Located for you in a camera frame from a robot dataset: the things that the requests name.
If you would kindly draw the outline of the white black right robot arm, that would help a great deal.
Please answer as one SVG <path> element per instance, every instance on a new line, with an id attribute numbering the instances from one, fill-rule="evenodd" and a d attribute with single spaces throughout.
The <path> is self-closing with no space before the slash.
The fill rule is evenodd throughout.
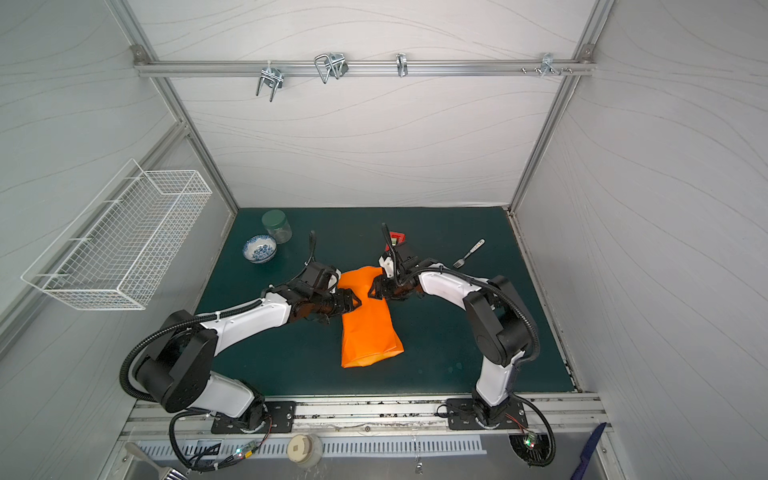
<path id="1" fill-rule="evenodd" d="M 520 367 L 535 360 L 541 349 L 538 327 L 513 285 L 502 276 L 482 279 L 435 263 L 400 277 L 384 272 L 375 277 L 368 296 L 394 301 L 416 293 L 441 298 L 465 312 L 483 356 L 471 411 L 479 427 L 498 427 L 515 402 Z"/>

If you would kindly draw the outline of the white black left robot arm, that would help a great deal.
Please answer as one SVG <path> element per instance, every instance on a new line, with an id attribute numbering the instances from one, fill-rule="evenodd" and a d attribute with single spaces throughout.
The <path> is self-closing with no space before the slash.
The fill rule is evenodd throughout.
<path id="1" fill-rule="evenodd" d="M 179 310 L 130 350 L 120 367 L 119 383 L 129 396 L 157 403 L 168 413 L 213 413 L 253 432 L 267 421 L 263 395 L 216 373 L 215 357 L 263 331 L 313 316 L 330 319 L 361 306 L 350 289 L 333 287 L 304 295 L 283 286 L 201 316 Z"/>

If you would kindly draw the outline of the orange wrapping paper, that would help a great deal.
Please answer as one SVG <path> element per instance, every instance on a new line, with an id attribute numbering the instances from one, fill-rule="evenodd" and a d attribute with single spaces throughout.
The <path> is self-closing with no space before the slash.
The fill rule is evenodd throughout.
<path id="1" fill-rule="evenodd" d="M 340 287 L 350 289 L 361 301 L 354 311 L 342 315 L 343 368 L 370 366 L 404 352 L 387 302 L 368 296 L 374 279 L 381 273 L 380 268 L 367 266 L 341 276 Z"/>

